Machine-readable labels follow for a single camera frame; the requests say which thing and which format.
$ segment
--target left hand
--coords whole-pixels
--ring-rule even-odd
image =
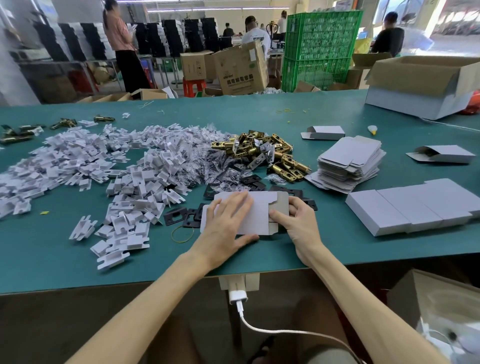
[[[205,230],[188,253],[203,260],[210,271],[222,265],[241,247],[258,240],[259,236],[256,234],[243,235],[235,239],[240,224],[252,204],[253,199],[248,192],[234,192],[224,201],[222,199],[213,201],[206,212]]]

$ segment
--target red plastic stool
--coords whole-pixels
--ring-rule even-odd
[[[185,80],[183,78],[183,94],[185,97],[195,97],[193,93],[193,85],[197,85],[197,91],[203,91],[204,88],[207,87],[205,80]]]

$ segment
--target black pants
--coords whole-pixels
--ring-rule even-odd
[[[150,88],[150,83],[135,51],[117,50],[115,55],[127,92],[132,93],[139,88]]]

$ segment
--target green table surface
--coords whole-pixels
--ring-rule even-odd
[[[240,97],[182,98],[155,100],[140,108],[143,101],[105,102],[93,104],[62,104],[32,107],[1,108],[2,123],[10,126],[43,123],[51,125],[61,117],[92,120],[97,114],[117,118],[114,123],[129,131],[143,130],[148,125],[181,126],[214,123],[226,132],[241,133],[249,129],[277,133],[294,145],[293,157],[316,169],[317,157],[333,141],[302,140],[300,133],[311,125],[341,125],[348,136],[370,137],[367,126],[378,126],[376,138],[382,141],[387,154],[377,177],[362,183],[359,190],[382,189],[423,183],[426,180],[450,178],[480,195],[480,158],[470,165],[419,164],[405,155],[423,145],[458,144],[474,154],[480,154],[480,134],[438,124],[427,124],[418,118],[364,105],[365,91],[336,91]],[[292,112],[278,113],[285,108]],[[130,118],[122,119],[129,112]],[[479,116],[451,116],[442,121],[480,129]],[[100,133],[103,124],[90,128]],[[0,150],[0,171],[29,156],[41,146],[45,131],[33,141],[6,146]],[[137,161],[144,150],[129,151],[131,162]],[[123,169],[128,164],[117,164]],[[265,175],[266,167],[255,172]],[[0,221],[0,293],[25,292],[70,287],[96,286],[149,281],[158,278],[176,257],[186,252],[199,235],[195,230],[191,240],[174,243],[171,232],[178,225],[152,226],[150,248],[133,252],[125,263],[107,271],[97,271],[96,256],[90,251],[99,238],[92,235],[80,242],[68,239],[84,215],[98,220],[105,218],[112,198],[105,193],[107,185],[92,183],[92,189],[79,192],[78,186],[61,186],[47,195],[32,200],[32,211],[21,216],[9,215]],[[373,237],[345,204],[344,194],[326,192],[306,181],[292,188],[303,189],[313,198],[320,234],[324,244],[344,264],[378,262],[418,257],[456,255],[480,251],[480,224],[413,234]],[[186,197],[184,206],[197,208],[203,199],[205,186],[197,186]],[[179,229],[176,238],[190,233]],[[303,268],[295,248],[285,232],[262,237],[235,254],[211,275],[267,272]]]

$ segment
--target black shirt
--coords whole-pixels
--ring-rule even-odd
[[[402,50],[405,31],[402,28],[388,28],[382,30],[375,40],[372,53],[390,52],[395,57]]]
[[[234,36],[235,32],[233,31],[232,28],[225,28],[223,31],[223,36]]]

